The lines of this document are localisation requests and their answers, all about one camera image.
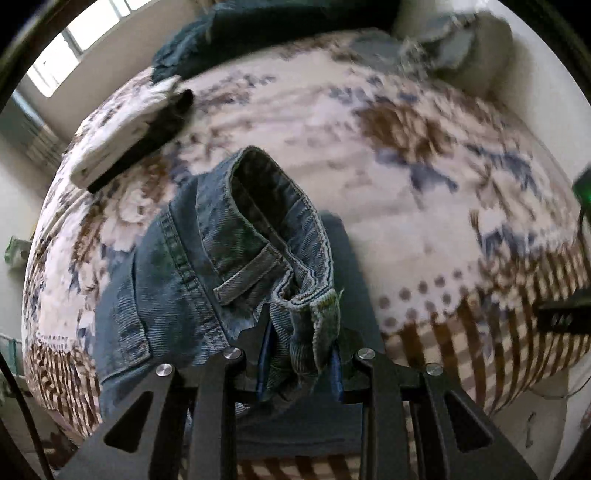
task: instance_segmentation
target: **jeans pocket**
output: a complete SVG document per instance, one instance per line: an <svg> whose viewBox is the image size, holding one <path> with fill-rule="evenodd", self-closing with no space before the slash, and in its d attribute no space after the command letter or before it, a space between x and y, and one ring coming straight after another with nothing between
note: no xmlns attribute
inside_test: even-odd
<svg viewBox="0 0 591 480"><path fill-rule="evenodd" d="M119 266L95 310L96 372L108 378L152 357L135 298L135 251Z"/></svg>

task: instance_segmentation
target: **black cable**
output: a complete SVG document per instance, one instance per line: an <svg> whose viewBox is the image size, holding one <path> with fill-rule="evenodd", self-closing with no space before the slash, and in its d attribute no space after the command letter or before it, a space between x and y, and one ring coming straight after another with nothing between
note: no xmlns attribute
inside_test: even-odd
<svg viewBox="0 0 591 480"><path fill-rule="evenodd" d="M45 452L43 451L43 445L41 444L41 439L39 438L39 433L35 427L35 421L33 420L33 416L31 415L27 401L25 400L21 389L18 388L17 381L1 353L0 371L4 375L4 378L6 378L6 381L8 382L8 385L14 394L14 397L17 399L18 406L21 408L22 416L25 418L27 429L31 435L31 440L33 441L35 451L37 452L37 457L39 458L39 463L41 464L43 474L45 475L46 480L53 480L53 473L51 471L51 467L49 466L49 462L47 461L47 457L45 456Z"/></svg>
<svg viewBox="0 0 591 480"><path fill-rule="evenodd" d="M591 375L589 376L589 378L587 380L585 380L585 383L583 385L581 385L579 388L577 388L577 390L575 390L572 393L568 393L566 395L546 395L544 393L536 392L533 388L529 388L529 391L532 392L534 395L538 395L539 397L545 398L546 400L563 400L565 398L574 397L577 393L579 393L582 389L584 389L590 381L591 381Z"/></svg>

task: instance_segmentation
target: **black fabric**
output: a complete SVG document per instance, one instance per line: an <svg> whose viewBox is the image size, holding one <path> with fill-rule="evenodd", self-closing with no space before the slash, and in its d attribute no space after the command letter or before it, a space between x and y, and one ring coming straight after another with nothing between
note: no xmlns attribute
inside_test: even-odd
<svg viewBox="0 0 591 480"><path fill-rule="evenodd" d="M191 78L224 61L335 30L390 30L400 0L241 0L215 5L154 56L152 81Z"/></svg>
<svg viewBox="0 0 591 480"><path fill-rule="evenodd" d="M109 170L91 183L88 191L90 193L98 192L117 175L176 137L184 127L185 114L192 104L193 92L191 90L185 90L179 94L171 105L158 113L144 137L125 152Z"/></svg>

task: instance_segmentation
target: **black device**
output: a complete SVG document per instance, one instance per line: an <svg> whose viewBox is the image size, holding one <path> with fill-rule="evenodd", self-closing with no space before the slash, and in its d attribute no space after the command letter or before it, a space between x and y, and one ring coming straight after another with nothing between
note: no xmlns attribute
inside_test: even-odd
<svg viewBox="0 0 591 480"><path fill-rule="evenodd" d="M236 479L235 403L255 403L270 361L268 309L203 366L150 373L62 469L62 480L173 480L193 412L189 480ZM533 480L531 468L439 365L394 364L344 329L330 369L336 397L363 404L361 480L412 478L403 402L410 404L423 480Z"/></svg>

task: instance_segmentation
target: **blue jeans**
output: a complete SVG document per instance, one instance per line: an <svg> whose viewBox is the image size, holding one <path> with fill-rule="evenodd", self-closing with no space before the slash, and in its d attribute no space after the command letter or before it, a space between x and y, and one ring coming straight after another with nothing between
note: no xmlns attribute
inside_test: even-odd
<svg viewBox="0 0 591 480"><path fill-rule="evenodd" d="M107 417L157 365L200 365L270 304L278 345L267 401L306 395L340 328L329 240L309 198L248 147L190 179L114 273L96 308Z"/></svg>
<svg viewBox="0 0 591 480"><path fill-rule="evenodd" d="M349 237L338 217L321 212L335 264L335 287L340 298L341 327L357 331L363 344L384 353L369 291ZM300 398L283 415L252 425L238 425L239 459L293 458L359 453L363 408L341 405L332 393L328 368L314 392Z"/></svg>

